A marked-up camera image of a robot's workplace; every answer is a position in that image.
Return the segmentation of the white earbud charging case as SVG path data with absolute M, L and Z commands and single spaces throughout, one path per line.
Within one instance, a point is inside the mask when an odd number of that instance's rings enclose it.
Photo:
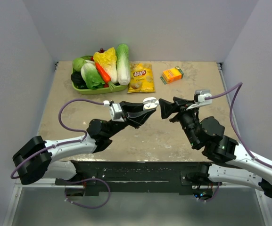
M 156 109 L 159 106 L 159 100 L 155 97 L 147 97 L 143 100 L 143 110 Z

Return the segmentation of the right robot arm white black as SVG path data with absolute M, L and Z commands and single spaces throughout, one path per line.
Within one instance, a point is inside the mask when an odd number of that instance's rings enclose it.
M 188 181 L 234 183 L 255 188 L 272 198 L 272 161 L 247 153 L 245 147 L 224 134 L 225 127 L 209 116 L 199 119 L 199 108 L 191 108 L 194 101 L 174 97 L 173 102 L 159 99 L 162 119 L 179 122 L 192 149 L 202 150 L 210 163 L 199 163 L 197 171 L 187 173 Z

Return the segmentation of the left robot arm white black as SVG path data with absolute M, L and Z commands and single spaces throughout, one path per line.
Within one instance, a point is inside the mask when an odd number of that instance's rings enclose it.
M 112 143 L 112 136 L 128 126 L 138 129 L 159 106 L 159 101 L 154 97 L 145 98 L 142 103 L 85 101 L 109 108 L 111 119 L 93 119 L 86 130 L 70 128 L 62 121 L 64 109 L 73 103 L 70 100 L 59 110 L 58 121 L 66 130 L 81 132 L 82 136 L 63 140 L 43 140 L 41 136 L 31 138 L 12 157 L 15 169 L 10 175 L 11 179 L 20 179 L 21 184 L 29 185 L 42 178 L 59 178 L 77 185 L 82 181 L 82 172 L 72 162 L 62 162 L 62 159 L 104 151 Z

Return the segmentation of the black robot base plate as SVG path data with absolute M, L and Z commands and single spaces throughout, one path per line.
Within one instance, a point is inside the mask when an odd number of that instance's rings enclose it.
M 65 181 L 56 179 L 58 186 L 66 188 L 69 195 L 97 196 L 100 193 L 176 193 L 193 195 L 218 186 L 208 177 L 208 162 L 123 162 L 74 161 L 77 174 Z

